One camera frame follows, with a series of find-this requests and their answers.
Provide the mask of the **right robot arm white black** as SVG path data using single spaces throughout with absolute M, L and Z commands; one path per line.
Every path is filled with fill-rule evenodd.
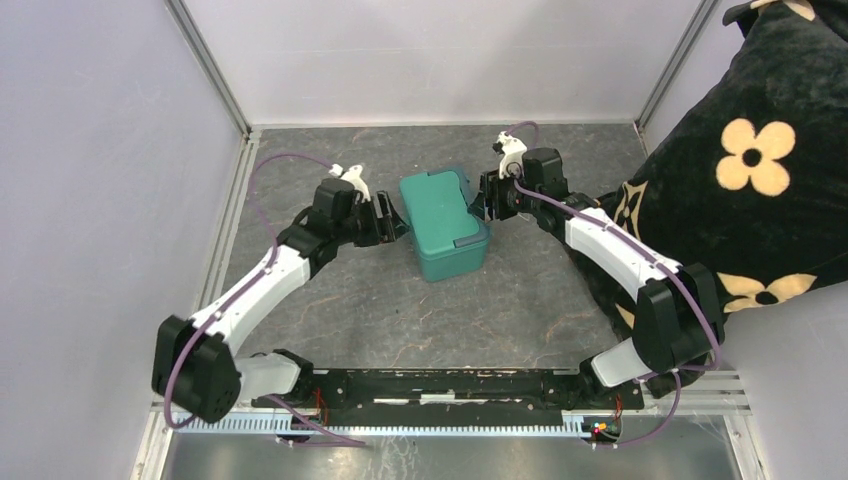
M 617 225 L 595 199 L 569 189 L 554 148 L 528 148 L 500 136 L 496 169 L 481 175 L 469 207 L 482 220 L 533 216 L 543 231 L 608 274 L 634 301 L 629 338 L 583 361 L 577 392 L 602 408 L 618 386 L 668 372 L 695 371 L 694 359 L 718 356 L 724 339 L 713 275 L 701 264 L 684 266 L 646 246 Z

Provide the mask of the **green medicine kit box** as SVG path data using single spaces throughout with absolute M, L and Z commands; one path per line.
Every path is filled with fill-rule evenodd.
M 399 191 L 426 281 L 446 280 L 483 266 L 491 233 L 469 212 L 473 195 L 462 168 L 406 176 Z

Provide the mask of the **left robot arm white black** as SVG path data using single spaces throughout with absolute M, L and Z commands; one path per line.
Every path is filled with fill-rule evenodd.
M 310 362 L 285 352 L 240 359 L 251 332 L 287 296 L 312 280 L 347 244 L 392 243 L 409 230 L 389 194 L 367 194 L 351 180 L 328 178 L 312 203 L 274 235 L 259 263 L 222 297 L 183 319 L 160 324 L 151 375 L 166 413 L 175 407 L 190 419 L 216 423 L 237 403 L 277 394 L 290 407 L 306 405 L 314 381 Z

